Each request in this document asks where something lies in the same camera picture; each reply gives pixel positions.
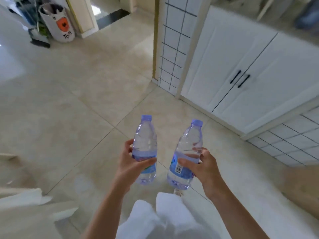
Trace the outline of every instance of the trash can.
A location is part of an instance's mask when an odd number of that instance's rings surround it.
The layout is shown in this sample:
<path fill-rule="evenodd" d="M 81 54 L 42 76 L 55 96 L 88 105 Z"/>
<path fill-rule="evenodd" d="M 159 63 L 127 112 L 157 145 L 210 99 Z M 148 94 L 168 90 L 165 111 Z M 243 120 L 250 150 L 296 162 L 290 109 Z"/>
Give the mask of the trash can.
<path fill-rule="evenodd" d="M 74 29 L 64 7 L 55 3 L 45 3 L 39 7 L 39 12 L 56 41 L 66 43 L 74 39 Z"/>

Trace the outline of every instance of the bottle label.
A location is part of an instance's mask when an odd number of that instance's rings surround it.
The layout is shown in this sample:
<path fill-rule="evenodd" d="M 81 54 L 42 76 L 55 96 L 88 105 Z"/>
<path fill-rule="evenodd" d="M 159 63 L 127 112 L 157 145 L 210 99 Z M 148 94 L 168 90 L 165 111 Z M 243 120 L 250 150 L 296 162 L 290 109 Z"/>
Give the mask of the bottle label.
<path fill-rule="evenodd" d="M 184 154 L 182 154 L 180 152 L 175 151 L 171 165 L 169 167 L 170 171 L 180 178 L 183 178 L 183 179 L 194 178 L 194 173 L 190 169 L 185 168 L 182 165 L 180 165 L 177 161 L 178 158 L 186 158 L 188 160 L 191 160 L 192 162 L 195 162 L 195 160 L 196 160 L 197 161 L 196 163 L 198 163 L 199 159 L 190 158 L 190 157 L 185 156 Z"/>
<path fill-rule="evenodd" d="M 150 158 L 156 158 L 156 156 L 140 157 L 140 156 L 134 156 L 134 155 L 132 155 L 132 157 L 138 162 L 141 162 Z M 141 172 L 141 174 L 150 174 L 150 173 L 154 173 L 155 171 L 156 171 L 156 163 L 144 169 Z"/>

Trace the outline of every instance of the white cabinet door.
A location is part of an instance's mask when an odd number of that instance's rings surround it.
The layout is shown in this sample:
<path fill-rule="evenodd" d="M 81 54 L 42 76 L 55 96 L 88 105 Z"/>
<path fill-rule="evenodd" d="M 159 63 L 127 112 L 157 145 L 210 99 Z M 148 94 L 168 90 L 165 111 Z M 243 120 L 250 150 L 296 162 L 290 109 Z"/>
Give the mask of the white cabinet door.
<path fill-rule="evenodd" d="M 212 112 L 276 34 L 211 6 L 181 95 Z"/>
<path fill-rule="evenodd" d="M 248 133 L 318 95 L 319 48 L 279 33 L 213 114 Z"/>

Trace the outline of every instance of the cabinet handle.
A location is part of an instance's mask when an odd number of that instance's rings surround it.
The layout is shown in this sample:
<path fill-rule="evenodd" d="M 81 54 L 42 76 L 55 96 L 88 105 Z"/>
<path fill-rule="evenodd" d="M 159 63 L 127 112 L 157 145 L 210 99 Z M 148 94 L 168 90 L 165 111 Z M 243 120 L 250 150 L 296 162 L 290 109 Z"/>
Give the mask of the cabinet handle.
<path fill-rule="evenodd" d="M 250 77 L 250 75 L 247 75 L 246 79 L 238 86 L 238 88 L 240 88 L 242 86 L 242 84 L 244 84 L 245 81 L 248 80 L 249 77 Z"/>
<path fill-rule="evenodd" d="M 237 75 L 232 79 L 232 81 L 230 82 L 230 84 L 236 79 L 236 77 L 241 73 L 241 70 L 238 71 Z"/>

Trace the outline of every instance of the bottle cap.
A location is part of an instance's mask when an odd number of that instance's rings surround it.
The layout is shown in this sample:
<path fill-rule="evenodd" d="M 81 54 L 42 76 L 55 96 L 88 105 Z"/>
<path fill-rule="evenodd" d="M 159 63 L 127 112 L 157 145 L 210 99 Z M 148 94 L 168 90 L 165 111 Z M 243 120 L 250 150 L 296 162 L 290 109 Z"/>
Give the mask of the bottle cap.
<path fill-rule="evenodd" d="M 152 115 L 142 115 L 141 120 L 142 121 L 151 121 Z"/>
<path fill-rule="evenodd" d="M 203 122 L 201 120 L 196 120 L 196 119 L 193 119 L 192 124 L 195 126 L 200 126 L 200 127 L 203 126 Z"/>

